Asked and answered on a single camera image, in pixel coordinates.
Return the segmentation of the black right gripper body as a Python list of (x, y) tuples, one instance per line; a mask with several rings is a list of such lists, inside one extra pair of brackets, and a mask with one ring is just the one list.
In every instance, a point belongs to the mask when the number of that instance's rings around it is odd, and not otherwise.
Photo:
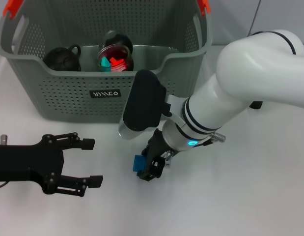
[(177, 151), (171, 148), (163, 137), (163, 133), (158, 128), (149, 139), (147, 145), (147, 167), (151, 168), (157, 163), (157, 168), (164, 168), (170, 165), (171, 159), (177, 154)]

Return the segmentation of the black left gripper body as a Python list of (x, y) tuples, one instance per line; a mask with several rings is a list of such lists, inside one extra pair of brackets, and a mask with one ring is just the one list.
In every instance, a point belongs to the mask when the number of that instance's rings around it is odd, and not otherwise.
[(63, 147), (46, 136), (35, 145), (0, 145), (0, 182), (32, 181), (54, 194), (63, 164)]

